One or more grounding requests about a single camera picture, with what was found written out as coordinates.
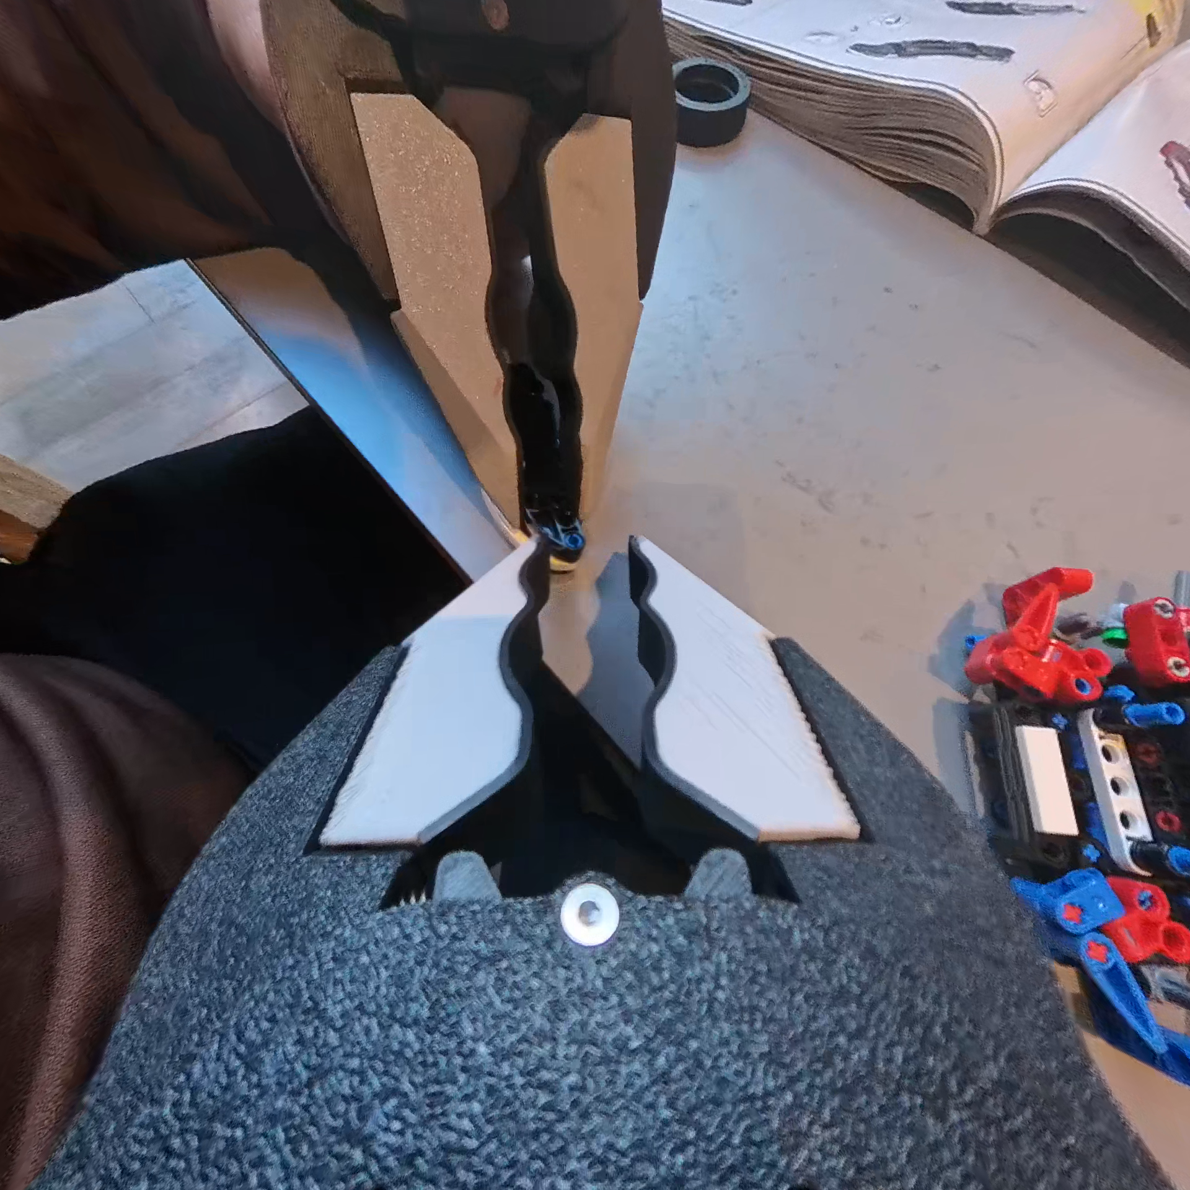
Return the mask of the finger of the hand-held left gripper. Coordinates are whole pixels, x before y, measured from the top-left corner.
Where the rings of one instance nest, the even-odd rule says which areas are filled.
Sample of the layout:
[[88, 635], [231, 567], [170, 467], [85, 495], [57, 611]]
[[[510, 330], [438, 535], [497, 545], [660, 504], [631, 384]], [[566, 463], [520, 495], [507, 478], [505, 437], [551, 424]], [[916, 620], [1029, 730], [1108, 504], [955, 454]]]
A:
[[642, 319], [633, 124], [579, 115], [536, 163], [534, 319], [557, 400], [551, 480], [566, 513], [597, 509]]
[[351, 111], [397, 291], [394, 332], [510, 541], [527, 537], [505, 371], [488, 326], [492, 254], [479, 165], [416, 97], [353, 93]]

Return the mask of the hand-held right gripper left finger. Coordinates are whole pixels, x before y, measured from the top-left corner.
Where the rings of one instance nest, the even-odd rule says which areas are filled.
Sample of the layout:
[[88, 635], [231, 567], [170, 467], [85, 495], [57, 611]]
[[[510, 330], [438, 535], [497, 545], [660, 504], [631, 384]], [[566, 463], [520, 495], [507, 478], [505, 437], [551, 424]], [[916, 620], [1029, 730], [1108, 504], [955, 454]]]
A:
[[418, 628], [335, 787], [322, 848], [422, 848], [518, 780], [549, 550], [533, 539]]

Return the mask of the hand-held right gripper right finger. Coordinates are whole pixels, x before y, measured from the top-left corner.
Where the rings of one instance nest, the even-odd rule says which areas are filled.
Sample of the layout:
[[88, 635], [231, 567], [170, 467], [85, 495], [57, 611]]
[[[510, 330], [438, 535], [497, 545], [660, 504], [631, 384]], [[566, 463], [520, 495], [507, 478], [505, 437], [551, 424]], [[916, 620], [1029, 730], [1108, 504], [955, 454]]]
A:
[[586, 556], [584, 598], [584, 707], [647, 776], [749, 841], [858, 841], [764, 624], [638, 535]]

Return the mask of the black brick panel assembly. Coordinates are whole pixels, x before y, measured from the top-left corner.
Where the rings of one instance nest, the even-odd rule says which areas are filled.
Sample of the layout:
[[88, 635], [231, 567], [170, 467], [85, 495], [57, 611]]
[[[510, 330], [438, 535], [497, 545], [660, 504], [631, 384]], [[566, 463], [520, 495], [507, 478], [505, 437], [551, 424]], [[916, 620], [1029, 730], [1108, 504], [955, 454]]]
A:
[[568, 372], [540, 376], [529, 363], [512, 363], [505, 413], [518, 463], [518, 526], [547, 545], [553, 572], [571, 572], [586, 546], [577, 384]]

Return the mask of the toy brick race car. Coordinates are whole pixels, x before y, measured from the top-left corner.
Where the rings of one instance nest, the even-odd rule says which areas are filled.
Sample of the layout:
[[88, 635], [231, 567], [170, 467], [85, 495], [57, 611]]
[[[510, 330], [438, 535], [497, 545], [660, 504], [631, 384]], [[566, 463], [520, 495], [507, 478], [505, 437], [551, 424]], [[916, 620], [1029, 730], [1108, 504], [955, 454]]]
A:
[[1188, 1085], [1188, 574], [1064, 615], [1093, 574], [1008, 585], [964, 641], [988, 841], [1093, 1033]]

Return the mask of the person's left forearm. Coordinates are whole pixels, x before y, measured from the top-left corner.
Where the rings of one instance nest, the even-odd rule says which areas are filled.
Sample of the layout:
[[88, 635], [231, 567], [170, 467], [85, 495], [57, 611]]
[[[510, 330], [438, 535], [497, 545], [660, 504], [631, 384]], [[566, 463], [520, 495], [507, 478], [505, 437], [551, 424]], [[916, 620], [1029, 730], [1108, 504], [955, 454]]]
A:
[[259, 2], [1, 4], [1, 319], [325, 230]]

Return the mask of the black rubber toy tire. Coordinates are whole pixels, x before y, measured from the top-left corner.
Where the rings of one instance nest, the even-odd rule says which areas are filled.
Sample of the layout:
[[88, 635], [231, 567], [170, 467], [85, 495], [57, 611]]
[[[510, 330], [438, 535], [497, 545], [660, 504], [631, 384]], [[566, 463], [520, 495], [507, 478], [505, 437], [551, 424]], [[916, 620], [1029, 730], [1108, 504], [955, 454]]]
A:
[[688, 58], [671, 67], [671, 78], [681, 147], [720, 148], [740, 136], [751, 102], [744, 71], [712, 58]]

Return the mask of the open instruction book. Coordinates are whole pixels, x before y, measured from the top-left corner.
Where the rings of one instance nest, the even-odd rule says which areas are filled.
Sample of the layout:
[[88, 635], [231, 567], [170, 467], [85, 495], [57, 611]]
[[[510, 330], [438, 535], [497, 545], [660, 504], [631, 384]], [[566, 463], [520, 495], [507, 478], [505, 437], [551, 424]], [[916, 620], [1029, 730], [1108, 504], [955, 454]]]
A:
[[1186, 2], [664, 2], [675, 58], [888, 182], [1101, 235], [1188, 308]]

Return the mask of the person's brown trouser leg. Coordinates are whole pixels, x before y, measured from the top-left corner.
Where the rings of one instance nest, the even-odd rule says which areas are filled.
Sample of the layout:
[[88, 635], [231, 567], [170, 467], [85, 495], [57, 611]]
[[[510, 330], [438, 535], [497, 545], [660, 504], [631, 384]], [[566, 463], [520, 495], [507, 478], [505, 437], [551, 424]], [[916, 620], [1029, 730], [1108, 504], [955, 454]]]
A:
[[1, 657], [1, 1187], [70, 1124], [172, 892], [251, 781], [100, 665]]

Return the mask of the brown wooden board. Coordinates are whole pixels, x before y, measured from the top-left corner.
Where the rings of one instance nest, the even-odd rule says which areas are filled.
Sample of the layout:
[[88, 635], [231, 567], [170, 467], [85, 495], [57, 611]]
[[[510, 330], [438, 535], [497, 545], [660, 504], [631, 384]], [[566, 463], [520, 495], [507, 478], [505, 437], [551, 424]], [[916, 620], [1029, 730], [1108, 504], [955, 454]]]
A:
[[1, 456], [1, 563], [24, 563], [72, 491]]

